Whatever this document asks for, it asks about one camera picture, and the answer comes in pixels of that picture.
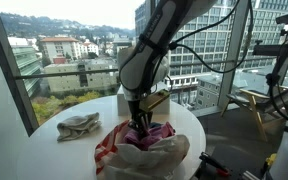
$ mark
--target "urban cityscape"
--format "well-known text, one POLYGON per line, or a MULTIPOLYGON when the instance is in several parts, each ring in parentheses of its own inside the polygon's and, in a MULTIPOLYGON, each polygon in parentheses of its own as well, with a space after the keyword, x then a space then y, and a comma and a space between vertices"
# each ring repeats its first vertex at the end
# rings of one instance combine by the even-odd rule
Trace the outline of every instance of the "urban cityscape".
MULTIPOLYGON (((194 30, 211 25, 225 17, 235 5, 235 0, 218 0, 205 14, 181 28, 173 40, 194 30)), ((275 23, 275 18, 288 12, 288 0, 253 0, 254 30, 246 60, 236 70, 232 91, 256 88, 267 93, 265 75, 272 71, 275 57, 253 56, 256 40, 263 44, 281 44, 280 31, 285 28, 275 23)), ((61 110, 87 100, 114 95, 121 84, 117 67, 121 49, 136 45, 139 35, 148 22, 149 0, 143 0, 135 11, 134 36, 127 33, 104 32, 103 36, 85 33, 66 33, 25 37, 25 34, 8 33, 20 75, 72 73, 106 70, 101 73, 61 75, 47 78, 23 78, 28 96, 40 124, 61 110)), ((192 48, 206 63, 216 70, 223 70, 230 45, 234 16, 218 26, 189 36, 181 43, 192 48)), ((92 27, 84 27, 92 32, 92 27)), ((171 100, 189 110, 216 106, 222 75, 212 72, 199 63, 187 49, 178 47, 166 55, 170 64, 169 79, 163 82, 171 91, 171 100)), ((283 85, 288 85, 288 73, 283 85)))

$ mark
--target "white plastic bag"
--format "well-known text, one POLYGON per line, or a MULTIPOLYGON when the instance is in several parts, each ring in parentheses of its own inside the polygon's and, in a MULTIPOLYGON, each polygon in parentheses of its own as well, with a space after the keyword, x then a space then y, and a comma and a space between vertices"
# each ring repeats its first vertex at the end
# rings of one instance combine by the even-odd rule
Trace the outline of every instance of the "white plastic bag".
POLYGON ((185 158, 190 144, 185 135, 175 135, 141 151, 134 145, 121 144, 130 130, 128 121, 116 126, 96 147, 97 178, 120 179, 171 179, 173 170, 185 158))

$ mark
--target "chair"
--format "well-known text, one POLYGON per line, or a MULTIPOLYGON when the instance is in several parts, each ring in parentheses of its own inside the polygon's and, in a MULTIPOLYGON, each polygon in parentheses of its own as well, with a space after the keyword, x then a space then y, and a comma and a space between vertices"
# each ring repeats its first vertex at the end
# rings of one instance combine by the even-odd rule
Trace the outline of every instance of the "chair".
MULTIPOLYGON (((282 109, 285 108, 286 112, 288 113, 288 88, 287 87, 279 87, 281 90, 281 95, 277 93, 274 96, 274 100, 278 106, 278 108, 282 109)), ((267 141, 267 137, 265 134, 265 129, 282 124, 285 122, 284 118, 282 118, 275 110, 272 101, 270 100, 269 96, 259 93, 254 90, 245 90, 240 89, 239 93, 236 94, 227 94, 228 101, 221 112, 221 117, 224 115, 228 105, 230 103, 235 103, 240 107, 245 107, 246 109, 250 110, 254 116, 254 120, 256 121, 258 130, 261 134, 261 137, 264 141, 267 141), (264 122, 261 115, 269 114, 274 120, 269 122, 264 122)))

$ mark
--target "sky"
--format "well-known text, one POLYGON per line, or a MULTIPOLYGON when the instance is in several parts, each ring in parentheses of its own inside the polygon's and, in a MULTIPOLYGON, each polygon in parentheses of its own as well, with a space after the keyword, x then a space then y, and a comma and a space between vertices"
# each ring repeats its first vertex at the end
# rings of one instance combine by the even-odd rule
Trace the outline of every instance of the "sky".
POLYGON ((135 9, 145 0, 0 0, 0 12, 48 16, 87 25, 135 29, 135 9))

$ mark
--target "floor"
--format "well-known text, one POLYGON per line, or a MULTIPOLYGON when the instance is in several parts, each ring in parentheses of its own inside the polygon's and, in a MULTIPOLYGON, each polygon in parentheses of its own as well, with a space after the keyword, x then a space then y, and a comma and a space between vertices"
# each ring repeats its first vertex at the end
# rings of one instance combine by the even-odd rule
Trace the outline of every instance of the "floor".
POLYGON ((267 131, 268 142, 259 134, 252 114, 245 109, 233 109, 198 118, 206 133, 206 153, 212 154, 217 145, 225 144, 254 155, 259 164, 276 153, 282 138, 283 127, 267 131))

